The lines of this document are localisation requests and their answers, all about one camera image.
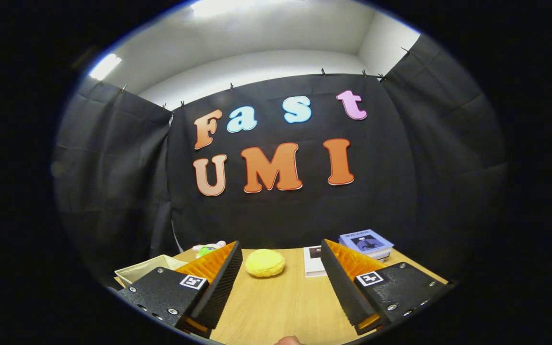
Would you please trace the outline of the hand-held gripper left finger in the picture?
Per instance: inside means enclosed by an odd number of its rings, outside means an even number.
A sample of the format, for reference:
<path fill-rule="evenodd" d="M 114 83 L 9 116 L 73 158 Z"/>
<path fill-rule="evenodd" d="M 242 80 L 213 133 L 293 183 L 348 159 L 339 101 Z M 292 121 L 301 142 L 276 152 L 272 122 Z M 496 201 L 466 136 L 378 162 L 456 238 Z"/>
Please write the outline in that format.
<path fill-rule="evenodd" d="M 243 262 L 239 241 L 177 269 L 158 266 L 116 296 L 167 328 L 209 336 L 223 314 Z"/>

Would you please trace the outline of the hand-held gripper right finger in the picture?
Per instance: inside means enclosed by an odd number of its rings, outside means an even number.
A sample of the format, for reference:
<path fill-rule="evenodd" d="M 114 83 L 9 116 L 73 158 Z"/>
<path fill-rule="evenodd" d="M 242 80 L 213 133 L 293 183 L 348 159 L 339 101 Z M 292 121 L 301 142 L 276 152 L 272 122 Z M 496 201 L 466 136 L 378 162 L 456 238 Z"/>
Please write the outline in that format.
<path fill-rule="evenodd" d="M 321 261 L 358 335 L 396 327 L 450 291 L 450 283 L 412 264 L 384 264 L 327 239 L 321 242 Z"/>

